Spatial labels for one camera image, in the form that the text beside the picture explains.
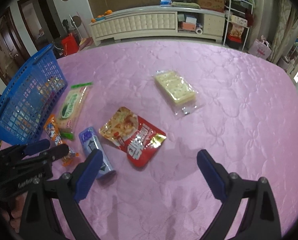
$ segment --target metal bolt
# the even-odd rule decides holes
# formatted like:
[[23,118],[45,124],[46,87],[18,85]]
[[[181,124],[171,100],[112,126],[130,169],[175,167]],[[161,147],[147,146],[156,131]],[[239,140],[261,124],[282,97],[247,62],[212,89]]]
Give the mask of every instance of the metal bolt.
[[34,184],[38,184],[40,182],[39,178],[34,178],[34,180],[32,181]]
[[69,179],[70,178],[70,173],[69,172],[65,172],[64,174],[62,174],[62,178],[63,179]]
[[236,172],[231,172],[229,175],[231,179],[237,179],[239,177],[239,175]]
[[260,178],[260,181],[261,181],[261,183],[263,183],[263,184],[265,184],[265,183],[268,182],[268,180],[267,180],[266,177],[261,177],[261,178]]

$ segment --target floral quilted pattern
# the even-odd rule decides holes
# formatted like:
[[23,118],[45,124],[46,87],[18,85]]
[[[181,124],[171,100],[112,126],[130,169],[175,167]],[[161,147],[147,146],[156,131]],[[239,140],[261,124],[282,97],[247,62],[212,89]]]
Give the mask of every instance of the floral quilted pattern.
[[[236,50],[180,41],[113,44],[64,57],[59,64],[69,85],[94,82],[76,133],[100,128],[126,106],[167,134],[142,170],[100,138],[117,174],[95,181],[79,205],[102,240],[200,239],[220,208],[196,164],[203,148],[228,172],[268,178],[283,233],[297,218],[298,95],[276,65]],[[205,106],[176,120],[152,77],[167,69],[200,91]],[[79,140],[69,144],[82,152]],[[53,171],[57,178],[66,168],[55,163]],[[238,229],[245,204],[227,238]],[[56,211],[73,239],[59,205]]]

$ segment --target white paper bag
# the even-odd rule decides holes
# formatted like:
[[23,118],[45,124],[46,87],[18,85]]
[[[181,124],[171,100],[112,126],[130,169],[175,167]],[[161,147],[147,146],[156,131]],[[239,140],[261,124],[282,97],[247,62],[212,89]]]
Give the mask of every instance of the white paper bag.
[[263,59],[267,59],[271,54],[271,49],[269,43],[261,37],[260,40],[255,40],[252,46],[249,49],[249,54]]

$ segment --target orange box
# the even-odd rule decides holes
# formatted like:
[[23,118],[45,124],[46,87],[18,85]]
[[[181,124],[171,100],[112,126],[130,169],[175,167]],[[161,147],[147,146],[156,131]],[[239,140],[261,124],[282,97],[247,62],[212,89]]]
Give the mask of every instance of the orange box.
[[201,9],[224,12],[224,0],[197,0]]
[[193,23],[185,23],[185,22],[182,22],[181,23],[181,28],[183,30],[187,30],[187,31],[195,31],[196,30],[196,25],[193,24]]

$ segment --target pink quilted tablecloth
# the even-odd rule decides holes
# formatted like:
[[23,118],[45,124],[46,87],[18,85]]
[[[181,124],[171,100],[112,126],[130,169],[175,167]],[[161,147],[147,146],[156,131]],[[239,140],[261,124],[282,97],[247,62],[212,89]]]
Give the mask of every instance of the pink quilted tablecloth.
[[[203,148],[228,172],[268,178],[283,233],[297,218],[298,95],[278,66],[236,50],[180,41],[113,44],[62,58],[59,64],[69,85],[94,82],[76,134],[88,126],[98,130],[120,106],[167,134],[143,170],[134,169],[124,152],[101,138],[117,174],[107,182],[95,181],[80,206],[102,240],[200,239],[221,205],[196,164]],[[175,119],[152,78],[168,69],[200,91],[203,108]],[[69,144],[82,152],[78,139]],[[73,168],[55,163],[54,177]],[[73,238],[59,209],[65,234]]]

